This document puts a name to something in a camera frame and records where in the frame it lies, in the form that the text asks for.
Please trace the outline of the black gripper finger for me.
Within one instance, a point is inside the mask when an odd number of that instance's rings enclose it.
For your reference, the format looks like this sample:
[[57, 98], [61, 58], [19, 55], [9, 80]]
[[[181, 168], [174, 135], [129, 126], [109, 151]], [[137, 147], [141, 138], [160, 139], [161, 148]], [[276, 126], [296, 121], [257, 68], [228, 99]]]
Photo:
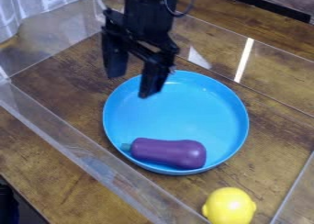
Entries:
[[161, 91], [162, 85], [173, 68], [173, 56], [152, 55], [141, 70], [138, 97], [146, 98]]
[[109, 78], [122, 76], [126, 72], [128, 53], [122, 41], [106, 33], [101, 34], [101, 53], [106, 76]]

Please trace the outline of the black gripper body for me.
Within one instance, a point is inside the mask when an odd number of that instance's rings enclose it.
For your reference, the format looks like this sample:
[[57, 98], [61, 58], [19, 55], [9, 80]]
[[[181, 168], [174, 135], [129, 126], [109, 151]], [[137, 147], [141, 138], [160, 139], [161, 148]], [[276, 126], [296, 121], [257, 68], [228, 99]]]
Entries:
[[124, 43], [126, 53], [144, 61], [154, 54], [174, 56], [178, 47], [169, 37], [176, 0], [124, 0], [124, 12], [106, 8], [101, 32]]

